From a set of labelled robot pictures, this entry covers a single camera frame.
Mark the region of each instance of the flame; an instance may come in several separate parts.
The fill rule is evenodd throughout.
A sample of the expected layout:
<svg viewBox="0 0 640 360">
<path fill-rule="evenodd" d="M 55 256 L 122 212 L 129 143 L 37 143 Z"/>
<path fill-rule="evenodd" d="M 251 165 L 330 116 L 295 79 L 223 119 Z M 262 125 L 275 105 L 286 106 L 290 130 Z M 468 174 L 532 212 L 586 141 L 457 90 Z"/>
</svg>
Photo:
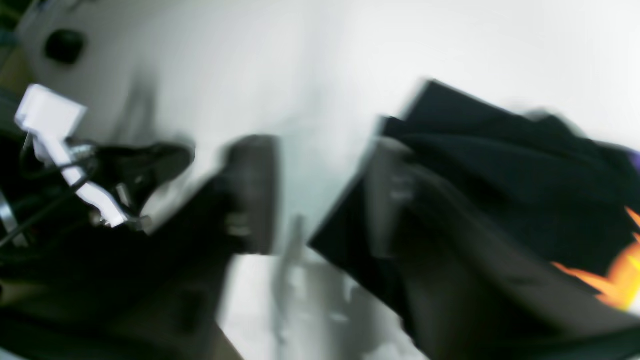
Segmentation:
<svg viewBox="0 0 640 360">
<path fill-rule="evenodd" d="M 640 216 L 626 208 L 631 219 L 640 227 Z M 625 248 L 611 264 L 606 277 L 552 263 L 562 272 L 575 276 L 600 291 L 597 299 L 603 303 L 627 310 L 640 293 L 640 235 Z"/>
</svg>

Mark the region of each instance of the black fabric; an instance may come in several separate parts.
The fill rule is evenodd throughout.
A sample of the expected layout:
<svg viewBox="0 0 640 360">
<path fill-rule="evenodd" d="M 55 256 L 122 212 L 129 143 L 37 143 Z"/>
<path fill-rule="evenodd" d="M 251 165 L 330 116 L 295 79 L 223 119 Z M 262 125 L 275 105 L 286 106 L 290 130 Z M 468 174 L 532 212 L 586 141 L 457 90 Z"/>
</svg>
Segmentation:
<svg viewBox="0 0 640 360">
<path fill-rule="evenodd" d="M 530 120 L 432 81 L 383 135 L 545 261 L 606 275 L 634 241 L 625 206 L 640 211 L 640 177 L 628 154 L 576 136 L 558 117 Z M 407 322 L 397 270 L 371 256 L 361 191 L 357 179 L 310 246 Z"/>
</svg>

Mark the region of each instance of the black object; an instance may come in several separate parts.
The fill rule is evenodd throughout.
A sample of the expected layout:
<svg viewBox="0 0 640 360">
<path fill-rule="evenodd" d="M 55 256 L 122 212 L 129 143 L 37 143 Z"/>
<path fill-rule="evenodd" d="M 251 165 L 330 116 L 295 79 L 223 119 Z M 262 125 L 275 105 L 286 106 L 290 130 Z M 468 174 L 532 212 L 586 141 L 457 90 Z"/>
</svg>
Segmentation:
<svg viewBox="0 0 640 360">
<path fill-rule="evenodd" d="M 18 20 L 11 16 L 0 15 L 0 29 L 13 31 L 18 26 Z"/>
<path fill-rule="evenodd" d="M 45 55 L 60 63 L 72 65 L 80 57 L 86 38 L 79 31 L 61 29 L 49 36 L 45 44 Z"/>
<path fill-rule="evenodd" d="M 26 227 L 19 232 L 31 244 L 2 247 L 0 276 L 3 279 L 56 284 L 74 282 L 79 277 L 89 279 L 96 276 L 94 271 L 103 271 L 98 269 L 105 262 L 113 260 L 109 257 L 121 258 L 118 253 L 122 245 L 110 247 L 109 243 L 115 245 L 122 239 L 127 248 L 141 243 L 128 243 L 136 237 L 134 234 L 109 240 L 123 229 L 96 228 L 90 220 L 94 209 L 70 191 L 58 168 L 52 168 L 53 171 L 42 168 L 33 152 L 28 151 L 31 149 L 28 140 L 22 146 L 25 141 L 22 138 L 0 139 L 0 149 L 7 159 L 5 165 L 12 169 L 0 176 L 0 186 L 18 224 Z M 114 199 L 120 199 L 120 206 L 133 217 L 140 215 L 144 203 L 156 189 L 175 179 L 193 162 L 189 149 L 165 143 L 144 149 L 86 144 L 84 148 L 89 150 L 85 150 L 77 164 L 87 170 L 94 183 L 110 191 Z M 87 237 L 95 241 L 88 243 Z"/>
<path fill-rule="evenodd" d="M 31 1 L 29 0 L 3 0 L 5 6 L 9 6 L 16 12 L 24 13 L 29 8 Z"/>
<path fill-rule="evenodd" d="M 375 152 L 364 169 L 384 170 L 354 181 L 310 245 L 398 313 L 430 358 L 543 359 L 561 348 L 582 359 L 608 343 L 597 339 L 634 333 L 635 319 L 550 265 L 605 275 L 634 241 L 624 207 L 640 209 L 640 178 L 625 151 L 579 138 L 557 117 L 526 119 L 437 81 L 405 121 L 386 119 L 383 134 L 395 150 Z M 448 211 L 458 200 L 434 196 L 448 193 L 443 183 L 469 206 Z M 522 273 L 504 265 L 514 259 Z M 589 317 L 585 306 L 619 322 Z M 631 356 L 633 344 L 620 351 Z M 622 355 L 602 346 L 593 359 Z"/>
<path fill-rule="evenodd" d="M 115 176 L 173 176 L 171 164 L 182 163 L 184 153 L 166 149 L 142 149 L 139 156 L 125 152 L 116 157 L 123 162 L 112 158 L 104 169 L 142 161 L 145 166 L 120 169 Z M 102 156 L 114 155 L 112 150 Z M 86 358 L 91 352 L 100 353 L 97 359 L 211 358 L 212 341 L 219 333 L 215 314 L 232 256 L 271 247 L 273 234 L 258 236 L 250 226 L 253 217 L 273 219 L 276 213 L 276 152 L 273 137 L 241 140 L 230 150 L 224 170 L 150 236 L 125 227 L 86 227 L 83 233 L 59 239 L 57 257 L 41 259 L 48 259 L 52 273 L 44 282 L 49 291 L 0 311 L 0 335 L 19 334 L 0 336 L 0 347 L 29 359 L 57 358 L 62 349 L 65 359 Z M 165 161 L 158 154 L 167 155 Z M 168 165 L 169 170 L 152 170 L 154 163 Z M 250 233 L 229 231 L 233 213 L 248 215 L 245 224 L 236 225 L 249 227 Z M 28 274 L 42 276 L 44 266 L 33 261 L 25 267 L 37 269 Z M 14 271 L 14 279 L 27 274 L 18 266 Z"/>
</svg>

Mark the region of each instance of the white surface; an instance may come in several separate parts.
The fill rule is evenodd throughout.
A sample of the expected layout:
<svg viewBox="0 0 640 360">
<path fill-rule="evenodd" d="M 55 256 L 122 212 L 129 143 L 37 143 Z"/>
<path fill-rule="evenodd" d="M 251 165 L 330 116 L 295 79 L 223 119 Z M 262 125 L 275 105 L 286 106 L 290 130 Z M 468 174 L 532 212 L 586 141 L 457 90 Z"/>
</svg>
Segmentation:
<svg viewBox="0 0 640 360">
<path fill-rule="evenodd" d="M 282 252 L 292 215 L 305 216 L 307 234 L 317 229 L 378 116 L 397 115 L 420 78 L 514 110 L 550 107 L 593 138 L 640 148 L 639 15 L 636 0 L 98 0 L 74 13 L 53 8 L 28 19 L 21 35 L 43 84 L 88 106 L 82 136 L 197 144 L 193 169 L 147 207 L 156 219 L 220 166 L 224 145 L 249 133 L 280 135 Z M 71 68 L 41 56 L 46 36 L 63 26 L 90 39 Z M 245 284 L 258 276 L 269 281 L 271 267 L 243 263 L 255 268 L 231 277 L 230 301 L 260 300 L 230 310 L 244 320 L 223 328 L 248 360 L 269 359 L 270 335 L 252 343 L 243 334 L 262 325 L 269 331 L 260 320 L 269 310 L 268 288 Z M 339 352 L 339 332 L 332 334 L 318 311 L 329 307 L 323 291 L 341 278 L 332 271 L 306 270 L 313 279 L 307 290 L 319 297 L 296 305 L 312 321 L 291 325 L 292 359 Z M 372 312 L 371 321 L 385 318 Z M 247 325 L 252 316 L 262 325 Z M 394 346 L 381 342 L 377 351 L 400 359 Z"/>
</svg>

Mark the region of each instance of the cable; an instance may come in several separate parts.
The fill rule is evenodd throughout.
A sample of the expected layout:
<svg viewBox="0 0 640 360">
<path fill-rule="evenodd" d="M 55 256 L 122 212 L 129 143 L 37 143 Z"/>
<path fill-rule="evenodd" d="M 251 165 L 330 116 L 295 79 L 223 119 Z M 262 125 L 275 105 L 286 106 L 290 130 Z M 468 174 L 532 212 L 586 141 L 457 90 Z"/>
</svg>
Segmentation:
<svg viewBox="0 0 640 360">
<path fill-rule="evenodd" d="M 27 170 L 25 170 L 25 166 L 24 166 L 24 162 L 26 161 L 27 155 L 28 155 L 28 151 L 33 147 L 33 136 L 31 134 L 27 134 L 27 138 L 24 141 L 24 145 L 22 146 L 22 149 L 20 150 L 20 156 L 19 156 L 19 170 L 20 170 L 20 175 L 22 177 L 24 177 L 27 180 L 36 180 L 36 179 L 40 179 L 41 177 L 45 177 L 45 176 L 49 176 L 49 175 L 53 175 L 56 174 L 58 172 L 61 172 L 62 170 L 65 170 L 66 168 L 70 168 L 70 167 L 81 167 L 81 166 L 85 166 L 88 163 L 90 163 L 91 161 L 93 161 L 93 158 L 87 158 L 87 159 L 82 159 L 79 161 L 75 161 L 73 163 L 70 164 L 66 164 L 66 165 L 62 165 L 62 166 L 58 166 L 58 167 L 50 167 L 50 168 L 45 168 L 44 170 L 38 171 L 38 172 L 28 172 Z"/>
<path fill-rule="evenodd" d="M 73 196 L 75 196 L 76 195 L 76 191 L 78 191 L 86 183 L 91 181 L 92 177 L 95 175 L 96 170 L 97 170 L 97 166 L 95 166 L 96 165 L 95 162 L 93 163 L 93 165 L 94 166 L 90 167 L 91 168 L 91 172 L 87 176 L 85 176 L 83 179 L 80 179 L 75 184 L 73 184 L 69 188 L 67 193 L 65 193 L 64 195 L 61 195 L 54 202 L 50 203 L 46 208 L 40 210 L 38 213 L 36 213 L 32 217 L 30 217 L 28 220 L 26 220 L 23 223 L 21 223 L 20 226 L 18 226 L 14 230 L 12 230 L 2 240 L 0 240 L 0 248 L 4 247 L 7 243 L 9 243 L 11 240 L 13 240 L 13 238 L 18 236 L 19 234 L 22 234 L 26 229 L 28 229 L 32 225 L 34 225 L 37 222 L 41 221 L 47 215 L 52 213 L 58 206 L 62 205 L 65 201 L 67 201 L 67 200 L 71 199 Z"/>
</svg>

